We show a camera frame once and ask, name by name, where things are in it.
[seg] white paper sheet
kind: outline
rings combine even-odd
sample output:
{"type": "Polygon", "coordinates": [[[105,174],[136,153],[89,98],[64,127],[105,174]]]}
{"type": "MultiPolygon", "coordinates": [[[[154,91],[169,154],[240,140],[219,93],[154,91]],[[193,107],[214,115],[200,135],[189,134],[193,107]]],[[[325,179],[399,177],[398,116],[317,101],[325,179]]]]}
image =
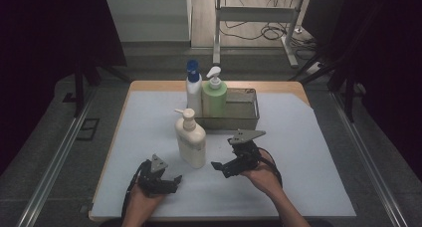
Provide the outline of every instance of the white paper sheet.
{"type": "MultiPolygon", "coordinates": [[[[258,94],[254,140],[270,152],[283,176],[284,189],[304,216],[355,216],[338,176],[314,111],[291,94],[258,94]]],[[[210,161],[236,156],[231,134],[207,132],[206,165],[193,169],[179,155],[174,124],[186,107],[181,92],[131,92],[115,136],[92,218],[119,217],[127,186],[139,165],[156,153],[168,163],[162,179],[182,174],[175,194],[168,195],[153,217],[253,218],[278,216],[270,199],[243,176],[225,178],[210,161]]]]}

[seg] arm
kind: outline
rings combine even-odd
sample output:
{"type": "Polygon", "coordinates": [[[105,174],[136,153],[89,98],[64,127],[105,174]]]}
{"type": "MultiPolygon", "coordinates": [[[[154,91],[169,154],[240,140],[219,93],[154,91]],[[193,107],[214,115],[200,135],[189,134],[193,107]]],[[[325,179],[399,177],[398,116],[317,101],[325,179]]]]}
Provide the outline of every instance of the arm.
{"type": "MultiPolygon", "coordinates": [[[[260,152],[264,158],[272,161],[265,151],[260,150],[260,152]]],[[[256,169],[244,171],[242,174],[248,177],[255,187],[270,197],[286,227],[310,226],[289,200],[279,180],[268,165],[260,162],[256,169]]]]}
{"type": "Polygon", "coordinates": [[[140,187],[133,185],[122,227],[140,227],[154,212],[165,195],[147,197],[140,187]]]}

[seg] blue bottle cap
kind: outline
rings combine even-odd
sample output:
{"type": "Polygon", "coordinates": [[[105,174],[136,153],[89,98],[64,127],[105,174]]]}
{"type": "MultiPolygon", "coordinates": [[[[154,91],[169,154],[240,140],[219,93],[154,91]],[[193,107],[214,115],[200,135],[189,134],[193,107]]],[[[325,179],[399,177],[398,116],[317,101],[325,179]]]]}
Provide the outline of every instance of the blue bottle cap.
{"type": "Polygon", "coordinates": [[[187,62],[187,80],[190,83],[196,83],[199,81],[198,62],[196,60],[190,60],[187,62]]]}

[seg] lotion bottle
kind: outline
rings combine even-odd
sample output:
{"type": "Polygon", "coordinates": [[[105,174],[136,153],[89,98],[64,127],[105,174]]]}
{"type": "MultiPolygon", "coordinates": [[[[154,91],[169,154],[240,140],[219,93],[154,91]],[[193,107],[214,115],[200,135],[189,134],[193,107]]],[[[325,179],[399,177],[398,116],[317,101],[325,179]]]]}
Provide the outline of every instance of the lotion bottle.
{"type": "Polygon", "coordinates": [[[186,94],[187,107],[195,111],[195,116],[202,116],[202,77],[198,71],[198,62],[187,62],[186,94]]]}
{"type": "Polygon", "coordinates": [[[205,165],[205,130],[196,123],[193,109],[176,110],[183,114],[175,125],[180,155],[193,168],[205,165]]]}
{"type": "Polygon", "coordinates": [[[227,85],[218,76],[220,67],[211,68],[207,78],[211,78],[202,87],[202,114],[207,117],[223,117],[226,108],[227,85]]]}

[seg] hand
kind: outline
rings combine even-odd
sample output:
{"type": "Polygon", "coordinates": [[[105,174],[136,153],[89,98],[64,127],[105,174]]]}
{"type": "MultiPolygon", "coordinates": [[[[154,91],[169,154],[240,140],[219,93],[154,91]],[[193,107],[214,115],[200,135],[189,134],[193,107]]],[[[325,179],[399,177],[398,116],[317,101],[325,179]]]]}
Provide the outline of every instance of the hand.
{"type": "MultiPolygon", "coordinates": [[[[273,159],[266,151],[260,149],[260,153],[262,157],[274,163],[273,159]]],[[[267,194],[269,197],[273,197],[275,193],[283,191],[282,185],[280,184],[276,174],[270,166],[264,162],[260,161],[257,168],[254,170],[244,171],[241,174],[248,177],[255,187],[267,194]]]]}
{"type": "Polygon", "coordinates": [[[126,215],[123,220],[123,227],[139,227],[154,212],[158,204],[164,199],[165,195],[156,195],[148,197],[136,183],[130,190],[129,203],[126,208],[126,215]]]}

